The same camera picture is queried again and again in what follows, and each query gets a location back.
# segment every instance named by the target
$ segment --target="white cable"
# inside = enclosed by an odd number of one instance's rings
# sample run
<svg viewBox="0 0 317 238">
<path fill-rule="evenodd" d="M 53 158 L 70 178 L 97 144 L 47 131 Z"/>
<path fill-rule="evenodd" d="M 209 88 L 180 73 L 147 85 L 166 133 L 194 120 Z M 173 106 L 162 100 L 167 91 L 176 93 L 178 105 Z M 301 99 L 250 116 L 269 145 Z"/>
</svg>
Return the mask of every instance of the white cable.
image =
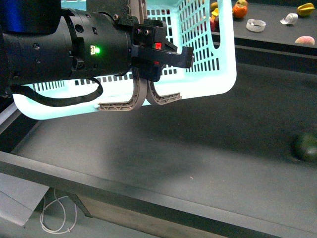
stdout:
<svg viewBox="0 0 317 238">
<path fill-rule="evenodd" d="M 71 227 L 71 228 L 67 228 L 67 230 L 64 231 L 64 232 L 59 232 L 61 229 L 63 229 L 63 227 L 64 227 L 64 225 L 65 225 L 65 223 L 66 223 L 66 210 L 65 210 L 65 207 L 64 207 L 64 205 L 61 203 L 60 200 L 63 199 L 63 198 L 67 198 L 68 196 L 64 196 L 64 197 L 57 198 L 57 197 L 56 197 L 56 193 L 55 193 L 55 189 L 54 189 L 54 197 L 55 197 L 55 200 L 54 200 L 53 202 L 51 202 L 50 204 L 46 205 L 46 206 L 45 206 L 45 201 L 46 201 L 46 199 L 45 199 L 45 197 L 44 197 L 43 210 L 42 210 L 42 212 L 41 212 L 41 214 L 40 214 L 40 223 L 41 223 L 42 229 L 43 229 L 45 232 L 50 233 L 50 234 L 54 234 L 54 235 L 62 235 L 62 234 L 65 234 L 65 233 L 70 232 L 70 231 L 75 227 L 76 222 L 77 222 L 77 206 L 76 206 L 76 204 L 75 204 L 75 221 L 74 221 L 74 224 L 72 225 L 72 227 Z M 52 205 L 53 203 L 55 203 L 55 202 L 58 202 L 58 203 L 61 205 L 62 209 L 63 209 L 63 212 L 64 212 L 64 221 L 63 221 L 63 224 L 61 225 L 61 227 L 60 227 L 59 229 L 57 229 L 57 230 L 54 231 L 54 230 L 50 230 L 49 228 L 47 228 L 47 227 L 44 225 L 44 212 L 45 212 L 45 210 L 46 210 L 49 206 L 51 206 L 51 205 Z"/>
</svg>

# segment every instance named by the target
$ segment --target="orange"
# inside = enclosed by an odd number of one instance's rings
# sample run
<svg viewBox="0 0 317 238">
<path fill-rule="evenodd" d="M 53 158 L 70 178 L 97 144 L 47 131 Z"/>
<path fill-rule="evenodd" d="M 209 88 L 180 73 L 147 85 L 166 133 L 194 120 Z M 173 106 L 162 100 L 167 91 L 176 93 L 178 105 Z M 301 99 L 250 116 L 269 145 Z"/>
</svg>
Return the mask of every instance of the orange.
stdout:
<svg viewBox="0 0 317 238">
<path fill-rule="evenodd" d="M 248 8 L 246 6 L 236 4 L 233 9 L 233 16 L 236 18 L 243 18 L 248 13 Z"/>
</svg>

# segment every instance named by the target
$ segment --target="light blue plastic basket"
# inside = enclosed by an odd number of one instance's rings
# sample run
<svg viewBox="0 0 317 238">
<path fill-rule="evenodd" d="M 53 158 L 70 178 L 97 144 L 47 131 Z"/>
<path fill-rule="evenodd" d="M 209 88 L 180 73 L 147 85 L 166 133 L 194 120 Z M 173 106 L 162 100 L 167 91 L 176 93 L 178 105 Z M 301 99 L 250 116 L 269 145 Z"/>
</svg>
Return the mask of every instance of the light blue plastic basket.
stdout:
<svg viewBox="0 0 317 238">
<path fill-rule="evenodd" d="M 231 0 L 219 0 L 221 43 L 213 46 L 209 24 L 210 1 L 205 0 L 147 0 L 148 18 L 167 23 L 167 39 L 178 46 L 194 47 L 195 62 L 191 69 L 167 66 L 161 80 L 155 83 L 159 94 L 180 92 L 183 99 L 222 94 L 236 80 Z M 86 1 L 62 1 L 62 7 L 86 10 Z M 98 112 L 98 103 L 124 102 L 131 98 L 131 73 L 124 77 L 102 76 L 104 93 L 96 100 L 79 105 L 53 108 L 41 105 L 22 95 L 13 95 L 19 110 L 34 119 L 51 119 L 83 113 Z M 38 93 L 54 98 L 68 98 L 94 91 L 95 83 L 87 80 L 64 80 L 29 85 Z"/>
</svg>

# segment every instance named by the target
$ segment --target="shelf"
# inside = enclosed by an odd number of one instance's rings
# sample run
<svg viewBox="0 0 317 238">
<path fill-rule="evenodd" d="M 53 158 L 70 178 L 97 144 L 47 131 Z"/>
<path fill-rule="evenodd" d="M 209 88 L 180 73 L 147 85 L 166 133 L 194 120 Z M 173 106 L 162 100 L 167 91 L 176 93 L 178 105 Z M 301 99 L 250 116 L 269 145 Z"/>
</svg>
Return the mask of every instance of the shelf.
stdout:
<svg viewBox="0 0 317 238">
<path fill-rule="evenodd" d="M 301 36 L 311 36 L 317 43 L 317 10 L 309 17 L 300 17 L 293 26 L 280 23 L 289 13 L 296 12 L 296 7 L 249 4 L 246 17 L 233 22 L 237 62 L 317 74 L 317 44 L 295 43 Z M 248 19 L 265 21 L 265 30 L 249 31 Z M 215 32 L 212 37 L 215 44 L 219 44 L 220 34 Z"/>
</svg>

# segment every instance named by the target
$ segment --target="red light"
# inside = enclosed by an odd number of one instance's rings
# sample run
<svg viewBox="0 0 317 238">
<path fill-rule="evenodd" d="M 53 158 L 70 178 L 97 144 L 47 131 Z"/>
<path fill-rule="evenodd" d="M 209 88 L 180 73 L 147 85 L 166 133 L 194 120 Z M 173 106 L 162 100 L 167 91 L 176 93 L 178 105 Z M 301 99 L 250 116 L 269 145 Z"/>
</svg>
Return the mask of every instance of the red light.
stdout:
<svg viewBox="0 0 317 238">
<path fill-rule="evenodd" d="M 155 49 L 161 50 L 162 49 L 162 43 L 155 43 Z"/>
</svg>

